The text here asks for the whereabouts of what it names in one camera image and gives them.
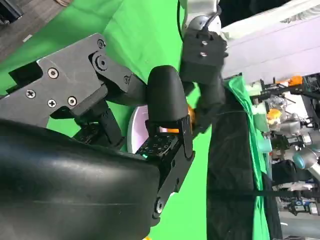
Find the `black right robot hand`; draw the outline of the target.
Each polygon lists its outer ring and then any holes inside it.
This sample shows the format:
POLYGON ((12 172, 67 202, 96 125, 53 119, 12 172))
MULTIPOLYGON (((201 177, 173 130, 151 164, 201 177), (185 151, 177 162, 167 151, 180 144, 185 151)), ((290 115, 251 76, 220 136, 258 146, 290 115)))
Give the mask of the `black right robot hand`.
POLYGON ((143 82, 93 34, 10 73, 0 98, 0 237, 141 240, 195 157, 182 81, 143 82))

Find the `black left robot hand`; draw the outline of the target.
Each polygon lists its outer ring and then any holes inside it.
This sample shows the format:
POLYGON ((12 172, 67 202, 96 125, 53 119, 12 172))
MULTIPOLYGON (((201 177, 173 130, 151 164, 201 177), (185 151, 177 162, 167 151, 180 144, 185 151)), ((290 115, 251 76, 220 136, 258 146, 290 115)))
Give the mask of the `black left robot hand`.
POLYGON ((224 80, 221 75, 211 84, 198 84, 200 96, 194 109, 193 136, 203 134, 215 121, 226 103, 224 80))

